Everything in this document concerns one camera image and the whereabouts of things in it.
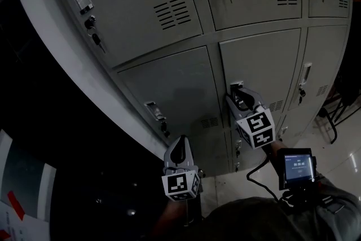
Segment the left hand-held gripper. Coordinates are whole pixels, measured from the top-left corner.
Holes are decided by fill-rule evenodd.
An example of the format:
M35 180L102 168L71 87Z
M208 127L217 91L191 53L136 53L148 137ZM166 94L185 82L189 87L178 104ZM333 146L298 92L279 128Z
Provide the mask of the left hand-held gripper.
M193 167L194 160L189 139L185 135L178 137L164 155L165 167ZM197 197L200 186L197 170L181 169L180 173L162 176L165 195L171 201L184 201Z

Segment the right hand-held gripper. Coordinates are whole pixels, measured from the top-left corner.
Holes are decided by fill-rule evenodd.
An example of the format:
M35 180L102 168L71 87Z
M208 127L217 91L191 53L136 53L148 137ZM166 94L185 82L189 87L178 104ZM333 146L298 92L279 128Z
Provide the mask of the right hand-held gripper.
M275 141L275 124L269 109L247 117L249 110L254 111L257 106L265 106L257 92L239 87L234 93L227 93L225 100L241 136L253 150Z

